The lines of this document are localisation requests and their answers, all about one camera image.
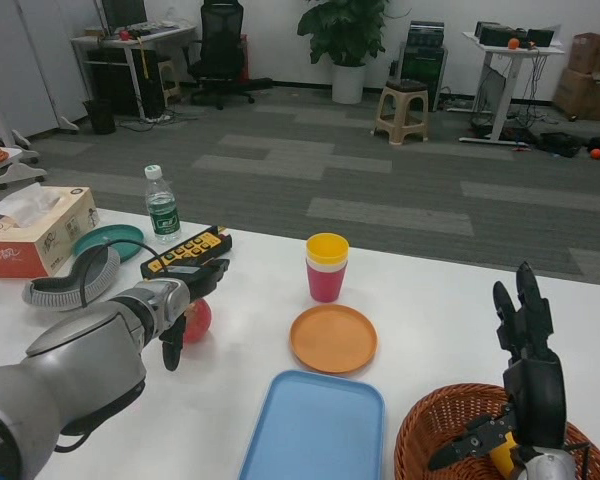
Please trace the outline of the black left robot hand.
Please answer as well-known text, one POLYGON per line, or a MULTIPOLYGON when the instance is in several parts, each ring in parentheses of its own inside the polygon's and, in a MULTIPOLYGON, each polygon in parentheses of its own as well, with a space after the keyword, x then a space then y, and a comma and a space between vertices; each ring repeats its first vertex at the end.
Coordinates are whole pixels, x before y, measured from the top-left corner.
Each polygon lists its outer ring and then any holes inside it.
POLYGON ((209 260, 202 266, 178 261, 158 273, 158 278, 179 280, 189 292, 186 307, 180 307, 181 301, 169 301, 168 307, 175 306, 175 313, 168 311, 172 320, 159 335, 162 342, 162 357, 167 370, 175 371, 180 362, 181 351, 185 344, 193 344, 203 339, 211 326, 212 313, 205 297, 213 292, 222 280, 230 261, 227 259, 209 260))

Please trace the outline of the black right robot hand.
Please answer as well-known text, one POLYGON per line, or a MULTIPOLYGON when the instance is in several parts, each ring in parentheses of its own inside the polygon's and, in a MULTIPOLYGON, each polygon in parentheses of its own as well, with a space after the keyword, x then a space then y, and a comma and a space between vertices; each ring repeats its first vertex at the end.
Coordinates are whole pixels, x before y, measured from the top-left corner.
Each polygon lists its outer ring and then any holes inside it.
POLYGON ((567 411, 561 361, 548 346, 553 334, 549 301, 539 290, 530 265, 516 271, 516 307, 500 282, 492 296, 500 325, 500 347, 511 354, 503 373, 507 401, 498 416, 482 415, 465 432, 437 450, 428 469, 447 468, 468 457, 483 457, 506 443, 510 434, 512 479, 569 479, 575 463, 565 450, 567 411))

